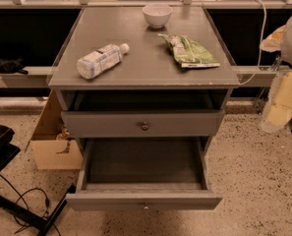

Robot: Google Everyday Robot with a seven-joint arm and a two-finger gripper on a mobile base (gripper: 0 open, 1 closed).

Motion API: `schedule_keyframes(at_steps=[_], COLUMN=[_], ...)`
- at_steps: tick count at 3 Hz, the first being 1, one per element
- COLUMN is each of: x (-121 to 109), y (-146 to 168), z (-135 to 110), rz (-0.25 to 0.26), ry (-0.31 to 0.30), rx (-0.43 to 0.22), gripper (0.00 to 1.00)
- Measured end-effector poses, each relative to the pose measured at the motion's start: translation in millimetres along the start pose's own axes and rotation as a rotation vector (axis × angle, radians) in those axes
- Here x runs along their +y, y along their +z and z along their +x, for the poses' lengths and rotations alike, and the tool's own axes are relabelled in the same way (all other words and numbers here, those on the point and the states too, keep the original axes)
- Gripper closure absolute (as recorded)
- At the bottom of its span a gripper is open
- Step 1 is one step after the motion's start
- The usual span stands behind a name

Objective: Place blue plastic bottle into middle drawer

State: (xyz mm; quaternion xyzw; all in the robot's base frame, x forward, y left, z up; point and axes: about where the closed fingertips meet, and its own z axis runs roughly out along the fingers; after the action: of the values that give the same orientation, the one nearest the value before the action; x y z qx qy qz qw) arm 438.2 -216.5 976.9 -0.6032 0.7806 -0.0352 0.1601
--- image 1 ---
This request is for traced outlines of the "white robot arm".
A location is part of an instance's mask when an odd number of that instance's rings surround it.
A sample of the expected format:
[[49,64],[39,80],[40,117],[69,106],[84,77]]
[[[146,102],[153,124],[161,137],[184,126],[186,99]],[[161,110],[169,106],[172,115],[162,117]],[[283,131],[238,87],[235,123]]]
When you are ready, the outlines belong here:
[[[292,65],[292,16],[261,43],[260,50],[280,51],[281,59]],[[272,80],[260,127],[265,132],[274,133],[283,129],[291,119],[292,70],[286,74],[278,73]]]

